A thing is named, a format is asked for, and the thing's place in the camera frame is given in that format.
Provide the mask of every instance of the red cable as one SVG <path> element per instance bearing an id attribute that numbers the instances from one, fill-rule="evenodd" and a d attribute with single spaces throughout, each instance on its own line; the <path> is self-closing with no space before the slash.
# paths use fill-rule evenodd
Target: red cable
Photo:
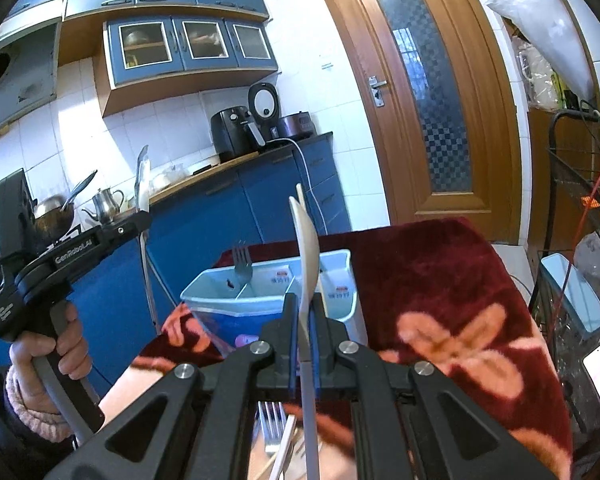
<path id="1" fill-rule="evenodd" d="M 598 177 L 598 180 L 596 181 L 596 184 L 593 187 L 591 194 L 589 195 L 589 200 L 587 200 L 587 203 L 585 204 L 584 213 L 582 213 L 582 216 L 580 218 L 580 223 L 578 224 L 578 228 L 576 229 L 576 235 L 573 238 L 573 247 L 571 249 L 571 255 L 569 256 L 569 265 L 567 266 L 567 273 L 564 276 L 564 283 L 562 284 L 562 290 L 560 291 L 560 296 L 558 297 L 558 301 L 555 303 L 554 316 L 552 317 L 551 325 L 549 325 L 549 330 L 547 331 L 547 334 L 546 334 L 547 342 L 549 342 L 549 340 L 551 339 L 552 333 L 554 332 L 555 323 L 558 321 L 558 315 L 560 314 L 560 308 L 562 306 L 562 298 L 564 297 L 564 291 L 567 289 L 567 281 L 569 279 L 569 273 L 571 272 L 571 267 L 573 267 L 573 256 L 576 251 L 576 246 L 578 245 L 578 243 L 580 241 L 580 235 L 582 234 L 582 231 L 584 229 L 584 224 L 587 221 L 587 213 L 589 212 L 591 204 L 594 200 L 594 196 L 597 193 L 599 187 L 600 187 L 600 176 Z"/>

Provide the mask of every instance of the bolt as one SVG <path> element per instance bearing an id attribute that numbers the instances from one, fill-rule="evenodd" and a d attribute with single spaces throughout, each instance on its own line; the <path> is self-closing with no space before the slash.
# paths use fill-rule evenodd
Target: bolt
<path id="1" fill-rule="evenodd" d="M 194 373 L 196 373 L 196 367 L 194 365 L 190 365 L 189 363 L 183 363 L 176 366 L 174 373 L 179 379 L 189 379 Z"/>
<path id="2" fill-rule="evenodd" d="M 429 361 L 418 361 L 413 365 L 413 369 L 418 375 L 428 376 L 433 373 L 435 367 Z"/>
<path id="3" fill-rule="evenodd" d="M 271 345 L 266 341 L 254 341 L 249 345 L 249 350 L 251 350 L 251 353 L 256 355 L 266 354 L 270 348 Z"/>
<path id="4" fill-rule="evenodd" d="M 355 354 L 360 346 L 355 341 L 343 341 L 338 345 L 338 348 L 343 354 Z"/>

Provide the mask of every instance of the glass panel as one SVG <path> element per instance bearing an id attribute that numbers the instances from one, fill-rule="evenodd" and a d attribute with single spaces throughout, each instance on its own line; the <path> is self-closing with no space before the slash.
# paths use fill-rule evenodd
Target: glass panel
<path id="1" fill-rule="evenodd" d="M 228 57 L 224 39 L 217 23 L 183 22 L 189 43 L 189 53 L 194 59 Z"/>
<path id="2" fill-rule="evenodd" d="M 424 0 L 378 0 L 402 56 L 429 163 L 433 192 L 470 192 L 471 160 L 458 85 Z"/>
<path id="3" fill-rule="evenodd" d="M 119 30 L 125 68 L 171 61 L 161 22 L 122 25 Z"/>
<path id="4" fill-rule="evenodd" d="M 250 59 L 271 59 L 267 45 L 258 27 L 234 25 L 235 35 L 242 49 L 242 55 Z"/>

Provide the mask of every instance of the pink sleeve cuff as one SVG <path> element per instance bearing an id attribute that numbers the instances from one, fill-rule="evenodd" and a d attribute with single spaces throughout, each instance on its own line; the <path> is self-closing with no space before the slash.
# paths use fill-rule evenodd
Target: pink sleeve cuff
<path id="1" fill-rule="evenodd" d="M 62 415 L 35 412 L 25 407 L 18 384 L 18 374 L 13 366 L 9 368 L 5 386 L 13 411 L 21 422 L 33 431 L 33 433 L 49 442 L 62 442 L 73 434 L 69 425 L 62 418 Z"/>

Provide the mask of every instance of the black jacket sleeve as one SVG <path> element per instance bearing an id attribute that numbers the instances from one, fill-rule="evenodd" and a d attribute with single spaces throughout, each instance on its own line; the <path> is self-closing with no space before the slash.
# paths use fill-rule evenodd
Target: black jacket sleeve
<path id="1" fill-rule="evenodd" d="M 27 428 L 13 411 L 0 368 L 0 480 L 42 480 L 73 450 L 72 439 L 51 443 Z"/>

